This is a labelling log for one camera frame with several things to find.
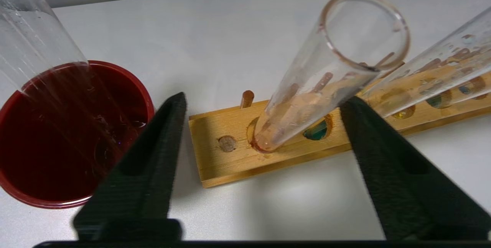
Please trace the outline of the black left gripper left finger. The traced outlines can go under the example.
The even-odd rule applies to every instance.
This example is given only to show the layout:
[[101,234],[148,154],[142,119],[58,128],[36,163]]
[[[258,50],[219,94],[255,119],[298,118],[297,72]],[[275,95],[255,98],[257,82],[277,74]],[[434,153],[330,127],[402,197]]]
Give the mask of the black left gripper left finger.
[[168,98],[72,224],[80,241],[179,241],[170,200],[186,115],[183,92]]

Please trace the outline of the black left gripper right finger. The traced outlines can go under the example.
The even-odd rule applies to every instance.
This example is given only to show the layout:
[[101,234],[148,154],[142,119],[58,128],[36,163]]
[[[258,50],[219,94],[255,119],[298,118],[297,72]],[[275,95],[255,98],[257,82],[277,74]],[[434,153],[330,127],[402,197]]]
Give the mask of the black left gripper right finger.
[[367,103],[340,114],[387,240],[489,240],[489,213]]

